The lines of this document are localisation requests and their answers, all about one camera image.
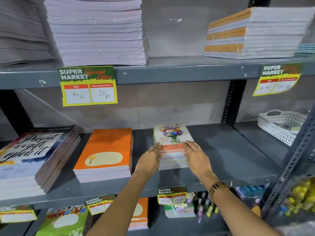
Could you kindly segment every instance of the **person's right hand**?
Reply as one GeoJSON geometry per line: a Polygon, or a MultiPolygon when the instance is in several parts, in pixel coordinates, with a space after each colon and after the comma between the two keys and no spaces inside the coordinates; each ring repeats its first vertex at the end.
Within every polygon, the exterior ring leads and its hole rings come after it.
{"type": "Polygon", "coordinates": [[[187,166],[201,180],[205,187],[210,188],[212,184],[218,181],[218,178],[213,173],[209,157],[202,151],[201,147],[191,141],[183,143],[186,156],[187,166]]]}

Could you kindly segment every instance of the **white plastic basket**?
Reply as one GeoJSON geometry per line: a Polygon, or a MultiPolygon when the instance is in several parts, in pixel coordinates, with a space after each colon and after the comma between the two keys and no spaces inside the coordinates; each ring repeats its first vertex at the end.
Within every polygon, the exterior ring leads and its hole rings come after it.
{"type": "Polygon", "coordinates": [[[284,123],[284,122],[296,122],[299,124],[303,124],[306,119],[306,115],[292,112],[292,111],[281,111],[278,109],[270,110],[266,113],[259,114],[258,117],[258,126],[273,135],[275,138],[284,142],[285,144],[291,146],[296,135],[287,131],[275,124],[276,123],[284,123]],[[271,112],[279,113],[277,115],[270,115],[271,112]]]}

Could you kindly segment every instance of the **orange notebook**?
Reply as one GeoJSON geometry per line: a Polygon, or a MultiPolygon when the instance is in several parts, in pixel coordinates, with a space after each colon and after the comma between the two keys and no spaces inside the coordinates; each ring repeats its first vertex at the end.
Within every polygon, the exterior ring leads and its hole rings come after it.
{"type": "Polygon", "coordinates": [[[145,222],[148,218],[148,198],[140,198],[134,214],[132,216],[132,223],[145,222]]]}
{"type": "Polygon", "coordinates": [[[131,128],[94,129],[74,170],[130,165],[131,128]]]}

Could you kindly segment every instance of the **watch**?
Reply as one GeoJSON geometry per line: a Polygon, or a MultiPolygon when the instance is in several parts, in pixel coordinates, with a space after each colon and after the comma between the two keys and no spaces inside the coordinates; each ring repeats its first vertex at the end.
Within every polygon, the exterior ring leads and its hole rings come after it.
{"type": "Polygon", "coordinates": [[[214,183],[214,184],[210,187],[210,189],[209,189],[209,198],[210,198],[211,203],[214,203],[214,202],[213,202],[213,194],[214,194],[214,192],[215,192],[216,190],[222,188],[222,187],[228,188],[228,187],[226,186],[226,184],[224,184],[222,181],[218,181],[217,183],[214,183]]]}

